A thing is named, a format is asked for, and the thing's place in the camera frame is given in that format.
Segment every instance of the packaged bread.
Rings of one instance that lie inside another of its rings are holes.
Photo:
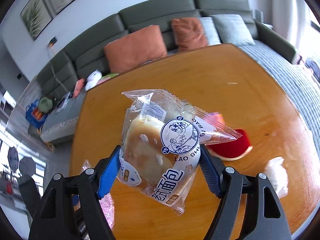
[[[125,114],[119,179],[183,213],[199,163],[199,145],[241,135],[165,90],[123,94],[133,103]]]

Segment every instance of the white stuffed toy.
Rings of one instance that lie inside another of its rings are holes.
[[[93,88],[98,81],[102,78],[102,73],[99,70],[93,71],[87,78],[87,84],[85,85],[85,91]]]

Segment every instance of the green hat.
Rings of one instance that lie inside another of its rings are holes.
[[[53,107],[52,100],[47,97],[42,97],[39,100],[38,109],[40,112],[47,114]]]

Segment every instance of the pink plastic bag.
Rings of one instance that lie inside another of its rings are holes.
[[[81,172],[85,171],[87,168],[92,168],[88,160],[85,160]],[[99,200],[100,206],[102,208],[104,217],[106,218],[109,227],[112,229],[115,224],[115,205],[111,194],[106,194],[101,200]],[[80,208],[80,202],[76,205],[76,209]]]

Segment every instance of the plastic wrapper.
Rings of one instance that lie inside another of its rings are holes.
[[[85,171],[87,168],[92,168],[88,160],[85,160],[81,172]],[[104,217],[106,218],[109,227],[112,229],[113,225],[115,224],[115,205],[111,194],[106,194],[102,199],[99,200],[101,209],[103,211]],[[76,205],[76,209],[80,208],[80,202]]]
[[[276,157],[268,161],[264,168],[264,173],[268,176],[278,198],[287,196],[288,194],[288,174],[284,167],[282,157]]]
[[[241,135],[165,90],[122,94],[133,103],[125,113],[118,178],[182,214],[198,168],[199,144]]]

